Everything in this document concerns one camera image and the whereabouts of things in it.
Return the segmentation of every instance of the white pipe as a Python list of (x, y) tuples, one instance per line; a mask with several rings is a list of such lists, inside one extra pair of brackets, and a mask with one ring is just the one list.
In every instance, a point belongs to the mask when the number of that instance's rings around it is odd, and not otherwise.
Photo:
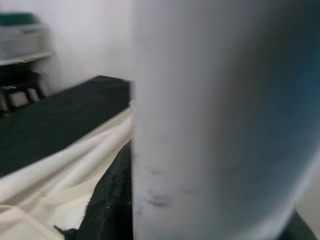
[(277, 237), (319, 147), (310, 2), (134, 1), (136, 240)]
[(90, 137), (54, 155), (19, 169), (0, 179), (0, 204), (41, 182), (48, 176), (66, 168), (81, 155), (99, 144), (113, 129)]
[(129, 116), (114, 129), (110, 136), (103, 140), (89, 154), (84, 156), (83, 159), (79, 161), (79, 164), (75, 166), (73, 170), (50, 191), (50, 193), (55, 193), (61, 189), (71, 187), (85, 178), (106, 158), (108, 153), (130, 136), (131, 130), (132, 117)]

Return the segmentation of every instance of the black fabric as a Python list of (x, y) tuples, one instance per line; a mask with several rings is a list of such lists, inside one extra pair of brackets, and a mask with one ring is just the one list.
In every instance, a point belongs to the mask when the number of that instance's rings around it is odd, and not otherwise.
[[(65, 240), (132, 240), (131, 144), (128, 143), (96, 185), (79, 230), (56, 227)], [(317, 240), (294, 213), (278, 240)]]
[(98, 76), (0, 119), (0, 177), (64, 149), (129, 101), (127, 81)]

